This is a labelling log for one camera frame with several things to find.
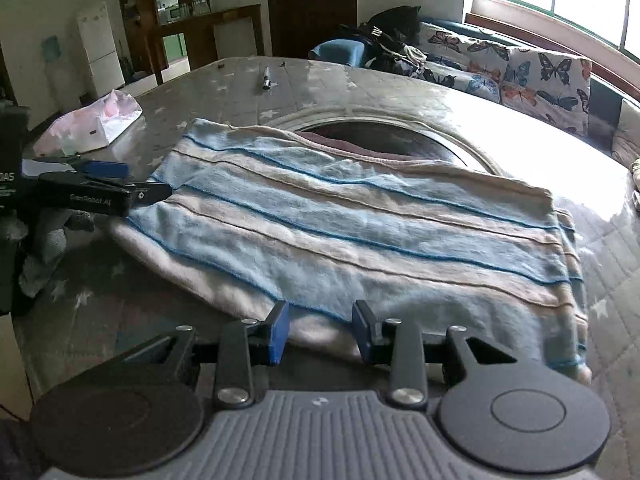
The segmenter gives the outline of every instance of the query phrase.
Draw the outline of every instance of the butterfly print cushion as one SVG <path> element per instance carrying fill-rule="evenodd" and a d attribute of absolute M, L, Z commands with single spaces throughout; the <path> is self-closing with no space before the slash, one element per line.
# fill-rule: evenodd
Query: butterfly print cushion
<path fill-rule="evenodd" d="M 510 47 L 509 51 L 509 65 L 500 85 L 502 104 L 585 136 L 591 60 L 538 48 Z"/>
<path fill-rule="evenodd" d="M 456 70 L 435 62 L 425 63 L 424 79 L 430 83 L 460 90 L 482 99 L 500 102 L 500 89 L 489 77 Z"/>
<path fill-rule="evenodd" d="M 431 23 L 420 24 L 419 47 L 428 56 L 441 58 L 441 64 L 452 66 L 453 62 L 461 70 L 487 76 L 498 85 L 510 56 L 509 49 L 500 43 L 455 34 Z"/>

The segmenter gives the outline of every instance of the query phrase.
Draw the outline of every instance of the gray textured grip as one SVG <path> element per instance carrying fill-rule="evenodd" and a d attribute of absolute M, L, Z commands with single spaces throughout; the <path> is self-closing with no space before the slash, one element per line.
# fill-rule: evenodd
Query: gray textured grip
<path fill-rule="evenodd" d="M 562 476 L 593 480 L 588 469 Z M 43 480 L 76 478 L 52 469 Z M 270 391 L 247 408 L 218 413 L 184 453 L 138 480 L 488 480 L 417 412 L 374 392 Z"/>

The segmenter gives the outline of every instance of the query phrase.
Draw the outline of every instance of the metal screw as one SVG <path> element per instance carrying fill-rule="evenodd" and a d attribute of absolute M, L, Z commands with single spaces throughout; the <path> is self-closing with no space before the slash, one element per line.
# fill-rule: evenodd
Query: metal screw
<path fill-rule="evenodd" d="M 403 406 L 413 406 L 424 400 L 424 394 L 413 388 L 398 388 L 391 393 L 391 398 Z"/>
<path fill-rule="evenodd" d="M 242 404 L 249 400 L 249 394 L 242 388 L 222 388 L 218 392 L 218 400 L 225 404 Z"/>

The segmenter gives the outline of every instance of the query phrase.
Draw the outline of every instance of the window sill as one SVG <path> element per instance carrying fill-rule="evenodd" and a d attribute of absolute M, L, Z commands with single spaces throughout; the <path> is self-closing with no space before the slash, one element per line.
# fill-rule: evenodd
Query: window sill
<path fill-rule="evenodd" d="M 533 32 L 579 52 L 613 72 L 636 89 L 636 92 L 633 92 L 621 88 L 623 91 L 630 93 L 636 99 L 636 96 L 640 94 L 640 64 L 569 23 L 507 0 L 473 0 L 471 12 L 484 18 Z"/>

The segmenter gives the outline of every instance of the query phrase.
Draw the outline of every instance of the black circular pad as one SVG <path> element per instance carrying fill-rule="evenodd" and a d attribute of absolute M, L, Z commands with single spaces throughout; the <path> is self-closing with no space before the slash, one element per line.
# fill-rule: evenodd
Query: black circular pad
<path fill-rule="evenodd" d="M 41 452 L 60 469 L 89 477 L 156 467 L 185 449 L 203 420 L 200 401 L 183 384 L 62 386 L 31 413 Z"/>
<path fill-rule="evenodd" d="M 476 368 L 444 395 L 437 419 L 463 454 L 519 474 L 592 463 L 609 435 L 596 394 L 533 362 Z"/>

